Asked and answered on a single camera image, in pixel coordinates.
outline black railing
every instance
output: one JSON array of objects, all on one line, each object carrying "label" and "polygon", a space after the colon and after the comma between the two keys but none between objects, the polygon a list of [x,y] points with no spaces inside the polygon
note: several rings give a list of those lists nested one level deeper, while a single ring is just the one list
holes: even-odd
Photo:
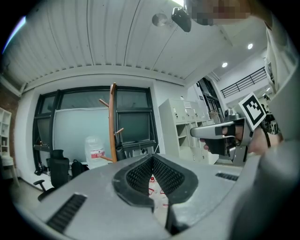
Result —
[{"label": "black railing", "polygon": [[244,90],[247,87],[250,87],[251,85],[256,84],[257,82],[261,81],[262,79],[265,79],[267,77],[265,68],[261,68],[254,73],[248,75],[247,77],[244,77],[242,80],[239,80],[238,82],[230,85],[227,88],[224,88],[221,90],[223,93],[224,98],[231,96],[232,94],[235,94],[237,92],[240,92]]}]

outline black mesh pad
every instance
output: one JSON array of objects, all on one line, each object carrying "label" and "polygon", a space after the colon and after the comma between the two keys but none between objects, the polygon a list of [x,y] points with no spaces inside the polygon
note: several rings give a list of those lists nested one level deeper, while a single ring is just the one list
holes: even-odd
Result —
[{"label": "black mesh pad", "polygon": [[134,190],[148,196],[149,179],[152,176],[152,161],[146,160],[144,163],[133,168],[126,174],[126,180]]},{"label": "black mesh pad", "polygon": [[118,171],[112,184],[119,197],[130,205],[154,207],[148,197],[152,174],[169,198],[169,205],[187,201],[198,186],[196,175],[158,154],[148,154],[141,160]]},{"label": "black mesh pad", "polygon": [[183,183],[184,175],[167,164],[153,158],[153,166],[153,174],[167,196]]}]

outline cable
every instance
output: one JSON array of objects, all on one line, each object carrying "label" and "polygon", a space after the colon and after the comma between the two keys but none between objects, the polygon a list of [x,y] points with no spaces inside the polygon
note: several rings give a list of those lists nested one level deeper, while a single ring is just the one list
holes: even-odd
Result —
[{"label": "cable", "polygon": [[157,144],[157,147],[156,147],[154,153],[156,153],[156,150],[158,149],[159,143],[160,143],[160,141],[161,141],[162,138],[163,138],[163,134],[161,134],[160,140],[158,141],[158,144]]},{"label": "cable", "polygon": [[270,147],[271,147],[271,142],[270,142],[270,138],[269,138],[268,132],[267,132],[267,130],[265,129],[265,127],[263,126],[262,123],[261,123],[259,126],[260,126],[261,129],[263,130],[263,132],[264,132],[264,134],[265,134],[265,136],[266,136],[266,139],[267,139],[268,148],[270,148]]}]

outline vent grille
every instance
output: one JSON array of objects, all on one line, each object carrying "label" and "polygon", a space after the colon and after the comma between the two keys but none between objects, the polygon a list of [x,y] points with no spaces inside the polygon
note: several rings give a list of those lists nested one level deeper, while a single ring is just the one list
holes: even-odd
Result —
[{"label": "vent grille", "polygon": [[156,158],[153,161],[154,177],[163,192],[168,196],[181,186],[184,182],[184,175]]},{"label": "vent grille", "polygon": [[228,179],[228,180],[232,180],[232,181],[237,181],[238,178],[239,178],[238,176],[227,174],[227,173],[223,173],[223,172],[218,172],[216,174],[216,176],[220,177],[220,178],[225,178],[225,179]]},{"label": "vent grille", "polygon": [[70,199],[47,222],[48,226],[60,233],[63,233],[75,214],[83,205],[86,198],[86,196],[79,194],[71,196]]},{"label": "vent grille", "polygon": [[152,161],[148,159],[143,164],[130,170],[126,176],[127,183],[136,191],[148,196],[149,180],[152,176]]}]

